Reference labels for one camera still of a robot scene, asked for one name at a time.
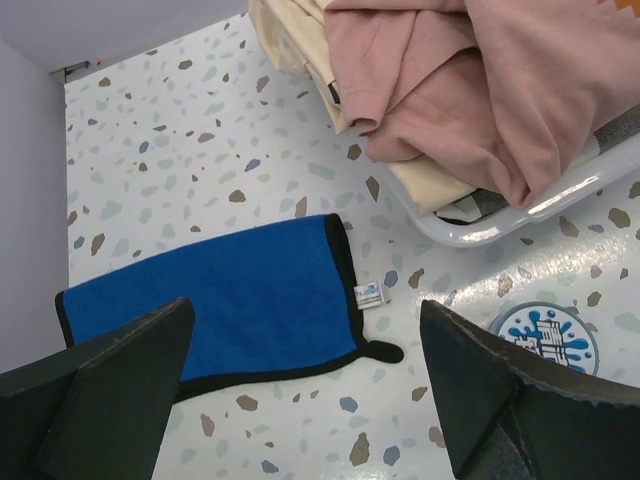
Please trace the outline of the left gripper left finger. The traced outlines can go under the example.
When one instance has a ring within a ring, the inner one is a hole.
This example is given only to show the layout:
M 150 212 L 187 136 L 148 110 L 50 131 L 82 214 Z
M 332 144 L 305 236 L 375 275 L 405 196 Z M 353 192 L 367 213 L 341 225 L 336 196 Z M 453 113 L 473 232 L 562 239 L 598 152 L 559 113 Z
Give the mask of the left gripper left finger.
M 2 478 L 151 478 L 194 320 L 180 298 L 3 373 Z

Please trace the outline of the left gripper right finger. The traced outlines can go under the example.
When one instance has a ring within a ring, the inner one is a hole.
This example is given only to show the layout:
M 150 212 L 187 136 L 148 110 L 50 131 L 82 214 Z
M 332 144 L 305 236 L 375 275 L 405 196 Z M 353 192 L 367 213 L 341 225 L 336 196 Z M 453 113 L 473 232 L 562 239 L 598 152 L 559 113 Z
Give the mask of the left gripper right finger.
M 436 301 L 421 306 L 420 334 L 455 478 L 638 478 L 637 388 L 554 364 Z

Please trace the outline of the blue round tin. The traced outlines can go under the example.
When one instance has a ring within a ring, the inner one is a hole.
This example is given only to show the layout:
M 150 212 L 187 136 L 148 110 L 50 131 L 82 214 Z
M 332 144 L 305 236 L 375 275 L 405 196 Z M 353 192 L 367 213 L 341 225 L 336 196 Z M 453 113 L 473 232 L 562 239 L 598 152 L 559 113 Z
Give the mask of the blue round tin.
M 586 324 L 574 313 L 549 302 L 527 302 L 500 314 L 489 331 L 541 358 L 596 375 L 599 351 Z

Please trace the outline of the white laundry basket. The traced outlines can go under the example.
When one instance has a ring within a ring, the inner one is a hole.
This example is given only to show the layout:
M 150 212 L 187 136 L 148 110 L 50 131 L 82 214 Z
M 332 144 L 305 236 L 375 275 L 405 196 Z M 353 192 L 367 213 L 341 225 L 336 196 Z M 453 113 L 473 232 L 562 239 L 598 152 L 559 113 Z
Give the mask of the white laundry basket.
M 421 215 L 398 176 L 387 166 L 378 171 L 421 233 L 438 243 L 463 248 L 485 245 L 527 224 L 544 221 L 638 168 L 639 108 L 635 106 L 596 130 L 557 184 L 525 210 L 514 209 L 500 195 L 480 189 Z

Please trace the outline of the pink printed t-shirt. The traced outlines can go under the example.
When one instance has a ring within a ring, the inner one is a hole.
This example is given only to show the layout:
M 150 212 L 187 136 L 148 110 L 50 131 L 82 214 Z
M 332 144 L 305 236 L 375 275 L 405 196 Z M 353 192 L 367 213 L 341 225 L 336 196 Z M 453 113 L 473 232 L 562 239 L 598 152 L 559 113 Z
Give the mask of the pink printed t-shirt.
M 635 1 L 333 1 L 324 21 L 371 160 L 427 156 L 517 208 L 639 103 Z

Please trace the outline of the blue cloth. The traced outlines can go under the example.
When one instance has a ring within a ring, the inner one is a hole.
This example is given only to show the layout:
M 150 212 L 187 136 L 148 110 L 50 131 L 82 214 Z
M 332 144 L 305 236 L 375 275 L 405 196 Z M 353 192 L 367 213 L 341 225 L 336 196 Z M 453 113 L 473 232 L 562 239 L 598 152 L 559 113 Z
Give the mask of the blue cloth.
M 360 358 L 403 360 L 369 340 L 342 219 L 272 223 L 167 251 L 60 292 L 56 312 L 74 346 L 178 298 L 195 324 L 177 397 L 326 374 Z

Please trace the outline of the beige cloth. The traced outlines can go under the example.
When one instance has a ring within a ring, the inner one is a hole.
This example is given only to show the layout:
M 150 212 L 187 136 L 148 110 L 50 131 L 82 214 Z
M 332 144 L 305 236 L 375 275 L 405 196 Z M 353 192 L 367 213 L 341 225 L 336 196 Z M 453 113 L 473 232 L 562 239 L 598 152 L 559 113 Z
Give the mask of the beige cloth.
M 348 130 L 330 64 L 323 10 L 325 1 L 250 1 L 249 17 L 260 45 L 277 70 L 313 80 L 335 131 Z M 456 179 L 432 159 L 393 162 L 389 173 L 404 187 L 422 216 L 471 194 L 475 188 Z

